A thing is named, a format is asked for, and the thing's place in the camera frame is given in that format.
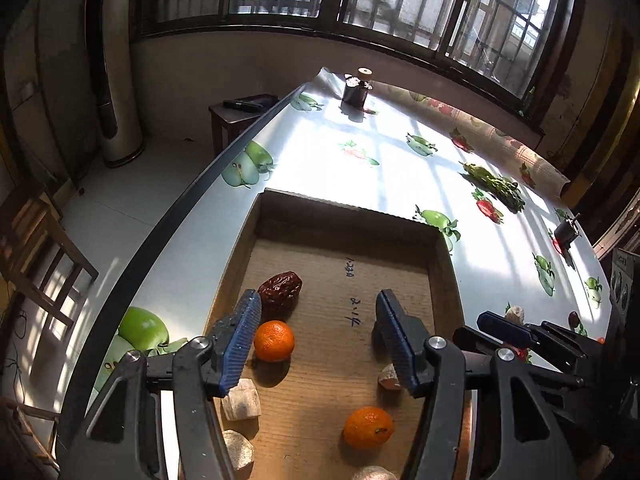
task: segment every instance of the floor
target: floor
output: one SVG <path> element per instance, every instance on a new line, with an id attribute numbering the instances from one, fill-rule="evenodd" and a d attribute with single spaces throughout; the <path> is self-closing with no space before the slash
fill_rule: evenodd
<path id="1" fill-rule="evenodd" d="M 108 170 L 100 157 L 92 163 L 79 192 L 63 207 L 61 224 L 99 272 L 95 283 L 83 272 L 63 311 L 76 320 L 72 330 L 31 301 L 22 305 L 9 342 L 2 374 L 2 394 L 47 410 L 59 411 L 66 386 L 86 337 L 113 285 L 151 229 L 184 189 L 210 163 L 210 153 L 194 142 L 149 137 L 139 158 Z M 55 249 L 43 259 L 40 283 Z M 55 295 L 71 269 L 66 257 L 50 279 Z M 16 369 L 12 360 L 19 366 Z M 50 423 L 34 428 L 48 438 Z"/>

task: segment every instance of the mandarin orange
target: mandarin orange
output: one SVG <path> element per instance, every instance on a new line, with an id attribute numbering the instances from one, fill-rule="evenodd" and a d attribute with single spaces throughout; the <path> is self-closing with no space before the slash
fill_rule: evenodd
<path id="1" fill-rule="evenodd" d="M 288 359 L 294 344 L 293 331 L 281 321 L 268 321 L 255 331 L 255 354 L 262 361 L 276 363 Z"/>
<path id="2" fill-rule="evenodd" d="M 351 413 L 344 425 L 344 441 L 355 449 L 373 449 L 394 433 L 391 416 L 381 408 L 366 406 Z"/>

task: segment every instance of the window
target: window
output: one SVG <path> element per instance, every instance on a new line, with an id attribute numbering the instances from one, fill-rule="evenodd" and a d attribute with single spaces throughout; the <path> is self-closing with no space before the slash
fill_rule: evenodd
<path id="1" fill-rule="evenodd" d="M 268 25 L 369 41 L 435 64 L 520 109 L 570 0 L 156 1 L 154 19 L 145 22 L 149 32 Z"/>

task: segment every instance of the blue gripper pad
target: blue gripper pad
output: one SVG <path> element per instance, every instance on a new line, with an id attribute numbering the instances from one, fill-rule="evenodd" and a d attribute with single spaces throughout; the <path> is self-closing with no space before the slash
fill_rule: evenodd
<path id="1" fill-rule="evenodd" d="M 398 375 L 399 383 L 414 397 L 422 396 L 429 377 L 424 344 L 430 334 L 418 317 L 408 316 L 390 289 L 376 298 L 376 324 Z"/>
<path id="2" fill-rule="evenodd" d="M 222 374 L 218 383 L 221 397 L 226 396 L 229 390 L 238 384 L 251 344 L 254 342 L 255 331 L 260 324 L 261 314 L 260 295 L 255 290 L 247 289 L 228 317 L 226 330 L 233 331 L 233 334 L 222 358 Z"/>

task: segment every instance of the cardboard box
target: cardboard box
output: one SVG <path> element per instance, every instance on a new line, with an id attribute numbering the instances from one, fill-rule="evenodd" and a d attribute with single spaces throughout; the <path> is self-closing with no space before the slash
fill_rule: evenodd
<path id="1" fill-rule="evenodd" d="M 242 376 L 254 380 L 262 416 L 229 422 L 216 400 L 223 429 L 254 444 L 255 480 L 348 480 L 366 465 L 399 478 L 424 401 L 378 386 L 390 358 L 372 345 L 375 301 L 391 288 L 432 335 L 451 338 L 464 319 L 444 238 L 420 222 L 265 190 L 236 241 L 205 333 L 242 291 L 286 270 L 303 280 L 287 319 L 296 337 L 290 363 L 257 361 L 252 350 Z M 391 439 L 371 452 L 342 440 L 347 417 L 363 406 L 384 408 L 395 425 Z"/>

